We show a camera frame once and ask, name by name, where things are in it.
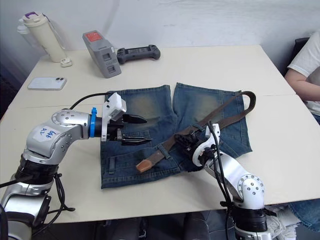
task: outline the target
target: person's arm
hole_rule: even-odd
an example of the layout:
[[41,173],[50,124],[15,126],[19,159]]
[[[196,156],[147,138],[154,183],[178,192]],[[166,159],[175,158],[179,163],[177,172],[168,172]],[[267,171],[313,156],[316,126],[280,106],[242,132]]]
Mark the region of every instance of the person's arm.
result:
[[307,82],[306,76],[289,68],[284,78],[302,100],[320,101],[320,86]]

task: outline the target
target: blue ring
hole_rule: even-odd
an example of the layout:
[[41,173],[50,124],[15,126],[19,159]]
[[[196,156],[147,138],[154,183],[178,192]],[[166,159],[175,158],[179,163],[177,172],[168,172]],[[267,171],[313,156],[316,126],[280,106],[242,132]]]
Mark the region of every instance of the blue ring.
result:
[[90,138],[93,138],[95,136],[96,115],[97,115],[97,109],[93,107],[91,110]]

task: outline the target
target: robotic arm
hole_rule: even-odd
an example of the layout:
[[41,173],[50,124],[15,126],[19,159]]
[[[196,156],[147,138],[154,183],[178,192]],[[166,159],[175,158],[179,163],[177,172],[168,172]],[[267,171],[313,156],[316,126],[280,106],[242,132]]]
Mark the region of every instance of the robotic arm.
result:
[[[122,133],[124,122],[147,122],[140,116],[125,114],[126,110],[126,102],[114,93],[103,105],[102,118],[96,117],[95,108],[92,114],[63,109],[30,132],[20,165],[11,177],[16,183],[7,187],[1,200],[8,218],[9,239],[30,240],[32,229],[43,225],[51,201],[48,193],[54,179],[61,184],[58,167],[74,141],[101,137],[101,141],[110,139],[123,145],[139,145],[151,140],[126,137]],[[58,195],[61,206],[74,211],[64,204],[64,192]]]
[[[227,189],[233,197],[232,206],[228,207],[232,208],[231,216],[235,223],[236,239],[271,240],[272,236],[268,231],[263,211],[265,207],[263,182],[258,176],[246,171],[237,160],[222,151],[217,151],[220,140],[218,124],[213,124],[211,131],[208,126],[206,127],[205,138],[206,140],[202,139],[200,130],[188,135],[175,135],[176,142],[196,166],[204,166],[206,172],[221,183],[224,178]],[[216,166],[218,154],[221,168]]]
[[[11,177],[1,200],[8,218],[9,239],[30,240],[32,229],[41,229],[49,211],[51,197],[48,195],[54,179],[57,189],[61,184],[57,174],[59,163],[70,145],[76,140],[101,137],[101,141],[121,141],[123,145],[144,144],[151,139],[128,137],[122,133],[124,122],[141,124],[146,120],[128,115],[126,102],[114,93],[103,105],[102,118],[92,114],[63,109],[52,115],[51,120],[35,127],[27,137],[21,155],[20,166]],[[247,172],[237,160],[219,152],[220,130],[218,124],[206,128],[206,138],[201,131],[188,135],[175,135],[177,144],[196,166],[204,169],[218,182],[226,182],[232,194],[232,213],[238,240],[271,240],[264,208],[264,185],[260,178]],[[65,205],[62,190],[58,196],[62,208]]]

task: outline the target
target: jeans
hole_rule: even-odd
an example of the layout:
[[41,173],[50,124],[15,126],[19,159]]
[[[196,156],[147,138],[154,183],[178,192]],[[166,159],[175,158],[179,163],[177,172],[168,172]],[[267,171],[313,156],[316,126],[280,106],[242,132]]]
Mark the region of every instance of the jeans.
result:
[[[320,125],[320,116],[312,115]],[[320,198],[291,202],[289,208],[305,227],[314,232],[320,232]]]
[[[106,99],[114,92],[109,92]],[[197,167],[174,145],[167,152],[161,143],[174,133],[202,120],[228,99],[239,92],[194,87],[177,83],[171,103],[170,87],[130,89],[117,91],[126,101],[127,113],[147,119],[144,124],[126,124],[122,132],[126,136],[152,138],[138,146],[122,146],[117,141],[101,143],[101,188],[114,188],[156,181],[181,172],[199,171]],[[244,110],[242,97],[226,106],[212,122],[237,115]],[[220,149],[237,158],[251,152],[245,118],[220,131]],[[136,165],[156,150],[165,158],[146,172],[139,173]]]
[[312,113],[312,116],[315,118],[315,120],[318,122],[318,124],[320,125],[320,116],[315,115]]

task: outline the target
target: white t-shirt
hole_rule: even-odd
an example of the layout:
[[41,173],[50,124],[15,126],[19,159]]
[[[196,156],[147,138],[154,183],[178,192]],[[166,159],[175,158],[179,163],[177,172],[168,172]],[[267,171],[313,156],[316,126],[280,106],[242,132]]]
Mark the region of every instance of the white t-shirt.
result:
[[[301,51],[295,56],[288,68],[296,70],[307,78],[320,67],[320,31],[315,32]],[[312,84],[320,86],[320,71],[312,76]],[[320,101],[306,101],[307,108],[320,116]]]

